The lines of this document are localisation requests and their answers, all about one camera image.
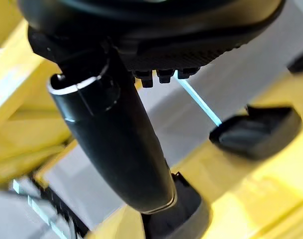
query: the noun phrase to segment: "black plastic part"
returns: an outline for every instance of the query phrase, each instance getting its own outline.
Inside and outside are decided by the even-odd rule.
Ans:
[[[42,199],[47,200],[55,209],[58,215],[61,215],[68,223],[70,219],[74,222],[74,228],[77,234],[85,238],[90,231],[83,221],[64,203],[64,201],[50,187],[42,188],[33,177],[30,177],[32,183],[40,191]]]
[[[157,76],[159,77],[159,82],[161,84],[167,84],[170,83],[171,77],[174,75],[175,70],[158,70]]]
[[[94,21],[83,22],[89,28],[89,35],[88,32],[86,34],[85,27],[78,29],[77,22],[71,24],[74,19],[70,19],[67,24],[72,26],[71,30],[76,31],[75,35],[60,36],[48,33],[49,36],[44,34],[43,31],[30,29],[28,36],[31,47],[36,54],[56,63],[69,58],[71,53],[81,52],[78,49],[80,47],[85,47],[85,50],[95,49],[102,38],[110,37],[128,71],[196,68],[206,65],[224,52],[238,48],[254,39],[277,19],[282,12],[284,3],[285,0],[282,0],[278,9],[267,19],[251,25],[201,30],[187,35],[159,36],[154,39],[144,37],[127,39],[126,33],[135,32],[135,30],[144,29],[145,27],[146,33],[144,35],[148,35],[148,27],[135,24],[130,24],[129,28],[121,27],[120,25],[124,23],[122,21],[110,23],[108,19],[102,18],[96,19],[97,24],[93,24]],[[61,27],[63,30],[67,29],[64,25],[61,25]]]
[[[288,66],[288,70],[293,74],[303,73],[303,54]]]
[[[201,195],[177,173],[176,204],[164,211],[142,214],[146,239],[199,239],[209,225],[210,209]]]
[[[222,150],[249,159],[267,158],[285,148],[298,134],[302,119],[293,107],[247,107],[248,115],[234,116],[210,134]]]
[[[108,68],[94,81],[66,94],[49,87],[50,93],[94,167],[124,202],[143,213],[162,210],[175,199],[171,173],[132,78],[111,51]],[[65,90],[57,76],[50,85]]]
[[[200,70],[200,67],[185,68],[178,70],[179,79],[188,79],[190,76],[194,75]]]
[[[135,71],[134,76],[141,80],[143,88],[153,87],[152,71]]]

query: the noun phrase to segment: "white floor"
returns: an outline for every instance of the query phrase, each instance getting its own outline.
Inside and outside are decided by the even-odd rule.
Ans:
[[[252,101],[284,74],[286,65],[303,51],[303,0],[299,7],[288,1],[282,16],[260,37],[225,53],[191,77],[190,84],[221,119]],[[170,165],[205,141],[214,128],[175,80],[142,89],[139,94]],[[79,147],[56,165],[47,178],[90,229],[123,204]],[[27,239],[42,225],[25,202],[0,196],[0,238]],[[51,232],[43,238],[56,237]]]

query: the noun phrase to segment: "black mechanism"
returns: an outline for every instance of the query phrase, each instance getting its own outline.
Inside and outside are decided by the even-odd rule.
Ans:
[[[61,215],[67,222],[73,221],[74,228],[77,234],[82,238],[90,231],[83,221],[64,203],[64,201],[50,187],[42,188],[33,177],[30,177],[31,182],[40,192],[43,200],[48,201],[56,210],[57,215]]]
[[[32,50],[62,70],[48,89],[66,124],[105,181],[142,213],[146,237],[201,237],[208,207],[182,175],[171,176],[134,76],[146,88],[153,70],[160,83],[176,70],[187,79],[263,32],[285,0],[17,2]]]

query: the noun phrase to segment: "yellow metal beam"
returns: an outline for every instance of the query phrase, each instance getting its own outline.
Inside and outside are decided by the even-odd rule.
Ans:
[[[41,166],[49,156],[63,149],[64,145],[57,145],[5,159],[0,163],[0,185],[31,172]]]
[[[17,111],[8,121],[61,119],[58,111]]]
[[[15,0],[0,0],[0,46],[21,21]]]

